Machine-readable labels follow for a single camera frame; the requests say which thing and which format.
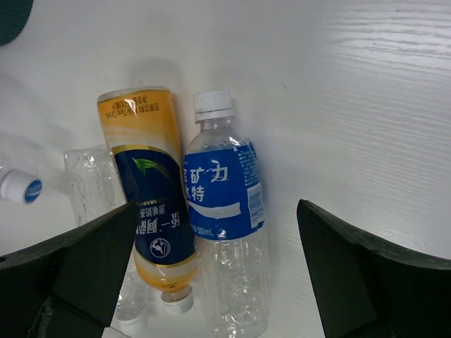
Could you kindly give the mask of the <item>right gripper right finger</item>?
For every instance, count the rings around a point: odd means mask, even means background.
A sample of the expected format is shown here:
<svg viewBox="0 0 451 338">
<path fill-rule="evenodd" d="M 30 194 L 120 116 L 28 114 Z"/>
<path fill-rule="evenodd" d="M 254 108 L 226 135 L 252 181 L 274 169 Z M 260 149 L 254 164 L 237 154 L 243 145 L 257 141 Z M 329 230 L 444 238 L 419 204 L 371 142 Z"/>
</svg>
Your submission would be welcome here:
<svg viewBox="0 0 451 338">
<path fill-rule="evenodd" d="M 389 242 L 304 199 L 297 222 L 326 337 L 450 336 L 450 260 Z"/>
</svg>

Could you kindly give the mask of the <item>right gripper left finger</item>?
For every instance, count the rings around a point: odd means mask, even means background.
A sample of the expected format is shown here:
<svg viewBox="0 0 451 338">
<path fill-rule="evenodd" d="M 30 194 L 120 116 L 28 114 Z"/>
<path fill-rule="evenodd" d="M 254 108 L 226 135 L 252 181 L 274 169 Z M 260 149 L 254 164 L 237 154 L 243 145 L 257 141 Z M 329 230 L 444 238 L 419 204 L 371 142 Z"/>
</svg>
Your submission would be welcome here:
<svg viewBox="0 0 451 338">
<path fill-rule="evenodd" d="M 109 327 L 139 222 L 127 203 L 1 257 L 2 337 L 101 337 Z"/>
</svg>

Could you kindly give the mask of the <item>clear bottle blue cap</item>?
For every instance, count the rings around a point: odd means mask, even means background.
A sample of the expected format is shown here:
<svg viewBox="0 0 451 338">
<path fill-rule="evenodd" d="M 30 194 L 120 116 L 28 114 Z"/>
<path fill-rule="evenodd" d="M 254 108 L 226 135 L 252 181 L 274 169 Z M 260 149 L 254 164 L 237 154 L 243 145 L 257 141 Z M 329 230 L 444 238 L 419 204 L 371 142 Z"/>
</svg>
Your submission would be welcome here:
<svg viewBox="0 0 451 338">
<path fill-rule="evenodd" d="M 76 225 L 81 226 L 125 203 L 111 152 L 105 145 L 75 149 L 64 154 L 69 196 Z M 145 288 L 129 258 L 116 304 L 116 318 L 125 334 L 147 324 Z"/>
</svg>

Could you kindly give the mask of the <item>small clear bottle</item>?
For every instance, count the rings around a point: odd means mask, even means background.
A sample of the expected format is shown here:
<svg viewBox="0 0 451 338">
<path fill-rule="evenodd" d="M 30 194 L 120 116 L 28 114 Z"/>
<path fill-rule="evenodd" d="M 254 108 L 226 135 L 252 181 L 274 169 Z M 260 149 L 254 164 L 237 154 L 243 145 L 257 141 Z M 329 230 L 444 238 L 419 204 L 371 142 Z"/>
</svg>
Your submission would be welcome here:
<svg viewBox="0 0 451 338">
<path fill-rule="evenodd" d="M 1 200 L 31 204 L 42 191 L 38 148 L 29 140 L 1 131 Z"/>
</svg>

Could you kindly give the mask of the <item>blue label bottle white cap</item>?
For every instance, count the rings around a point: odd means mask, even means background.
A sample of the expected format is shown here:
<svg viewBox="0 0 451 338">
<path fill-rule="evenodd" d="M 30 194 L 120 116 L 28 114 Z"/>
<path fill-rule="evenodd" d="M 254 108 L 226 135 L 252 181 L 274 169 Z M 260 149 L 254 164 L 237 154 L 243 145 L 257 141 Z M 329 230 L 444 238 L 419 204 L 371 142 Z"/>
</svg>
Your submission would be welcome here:
<svg viewBox="0 0 451 338">
<path fill-rule="evenodd" d="M 194 114 L 200 131 L 183 172 L 203 313 L 215 337 L 259 337 L 271 297 L 257 156 L 234 127 L 226 90 L 196 94 Z"/>
</svg>

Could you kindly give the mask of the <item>orange juice bottle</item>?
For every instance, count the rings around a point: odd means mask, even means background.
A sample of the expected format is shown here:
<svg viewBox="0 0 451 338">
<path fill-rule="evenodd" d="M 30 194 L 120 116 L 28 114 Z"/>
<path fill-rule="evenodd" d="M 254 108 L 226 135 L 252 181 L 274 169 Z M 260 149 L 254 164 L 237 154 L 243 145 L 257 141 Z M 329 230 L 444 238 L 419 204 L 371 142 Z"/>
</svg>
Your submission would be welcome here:
<svg viewBox="0 0 451 338">
<path fill-rule="evenodd" d="M 166 87 L 119 89 L 99 96 L 97 109 L 125 199 L 139 208 L 137 273 L 161 292 L 168 313 L 186 313 L 197 264 L 173 95 Z"/>
</svg>

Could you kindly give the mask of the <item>dark green plastic bin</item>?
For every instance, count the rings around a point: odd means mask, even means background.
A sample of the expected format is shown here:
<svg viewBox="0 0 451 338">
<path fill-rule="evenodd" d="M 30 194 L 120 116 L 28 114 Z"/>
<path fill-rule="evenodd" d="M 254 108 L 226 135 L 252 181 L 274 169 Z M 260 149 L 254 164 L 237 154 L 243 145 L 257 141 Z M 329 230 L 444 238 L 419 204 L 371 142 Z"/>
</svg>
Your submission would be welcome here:
<svg viewBox="0 0 451 338">
<path fill-rule="evenodd" d="M 6 46 L 25 28 L 33 0 L 0 0 L 0 45 Z"/>
</svg>

